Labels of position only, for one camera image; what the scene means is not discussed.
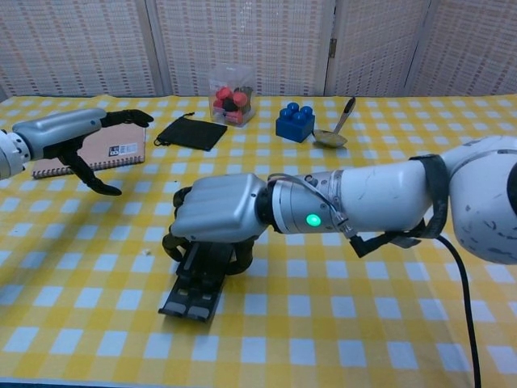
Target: spiral binding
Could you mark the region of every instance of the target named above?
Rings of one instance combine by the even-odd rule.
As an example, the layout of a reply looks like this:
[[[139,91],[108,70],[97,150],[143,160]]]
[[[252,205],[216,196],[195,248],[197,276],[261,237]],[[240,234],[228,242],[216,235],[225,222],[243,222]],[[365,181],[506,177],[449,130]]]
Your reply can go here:
[[[143,163],[144,156],[131,156],[129,158],[118,158],[104,162],[89,163],[88,166],[93,171],[106,170],[108,168],[122,167],[130,164]],[[50,176],[71,175],[72,170],[68,167],[49,168],[47,170],[33,171],[32,177],[35,179],[48,178]]]

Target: metal spoon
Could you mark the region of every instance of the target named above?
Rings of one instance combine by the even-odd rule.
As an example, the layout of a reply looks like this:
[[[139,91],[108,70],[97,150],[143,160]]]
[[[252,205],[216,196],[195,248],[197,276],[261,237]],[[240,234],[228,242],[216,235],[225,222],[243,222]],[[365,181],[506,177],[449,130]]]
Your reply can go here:
[[[323,131],[321,129],[316,129],[313,131],[313,135],[316,138],[316,143],[321,144],[322,146],[338,148],[344,146],[344,144],[348,141],[345,137],[339,134],[343,124],[347,120],[348,116],[351,114],[352,110],[355,106],[355,97],[352,97],[348,100],[347,105],[343,109],[343,113],[341,114],[341,118],[336,125],[336,128],[333,132],[331,131]]]

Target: black cable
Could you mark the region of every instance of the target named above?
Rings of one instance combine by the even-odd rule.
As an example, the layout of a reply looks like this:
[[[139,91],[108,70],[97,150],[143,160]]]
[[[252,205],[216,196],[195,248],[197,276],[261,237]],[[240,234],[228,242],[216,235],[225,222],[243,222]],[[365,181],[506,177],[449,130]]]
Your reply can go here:
[[[461,286],[463,287],[463,300],[465,307],[465,317],[467,319],[467,330],[469,332],[470,352],[472,353],[472,364],[474,370],[474,387],[481,388],[481,370],[479,368],[479,356],[477,354],[476,344],[476,333],[474,332],[474,321],[472,318],[472,307],[470,305],[470,291],[469,291],[469,279],[467,277],[467,271],[461,256],[456,248],[448,241],[444,236],[438,236],[436,238],[440,241],[452,254],[452,257],[458,264],[458,270],[460,271]]]

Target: black pouch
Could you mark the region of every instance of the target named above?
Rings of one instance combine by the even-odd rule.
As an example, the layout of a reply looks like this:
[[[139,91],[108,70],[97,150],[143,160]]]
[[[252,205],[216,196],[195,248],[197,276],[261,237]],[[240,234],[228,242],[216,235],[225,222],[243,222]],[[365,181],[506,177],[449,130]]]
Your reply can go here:
[[[176,144],[196,150],[209,151],[225,134],[226,125],[208,123],[206,121],[191,120],[194,112],[186,113],[170,123],[154,141],[155,146],[169,146]]]

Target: clear plastic container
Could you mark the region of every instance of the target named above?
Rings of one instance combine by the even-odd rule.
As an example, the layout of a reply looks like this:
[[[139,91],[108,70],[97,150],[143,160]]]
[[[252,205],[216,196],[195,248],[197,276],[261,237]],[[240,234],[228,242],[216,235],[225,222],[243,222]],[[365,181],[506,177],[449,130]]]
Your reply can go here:
[[[255,114],[254,69],[246,65],[219,64],[209,75],[212,121],[241,126]]]

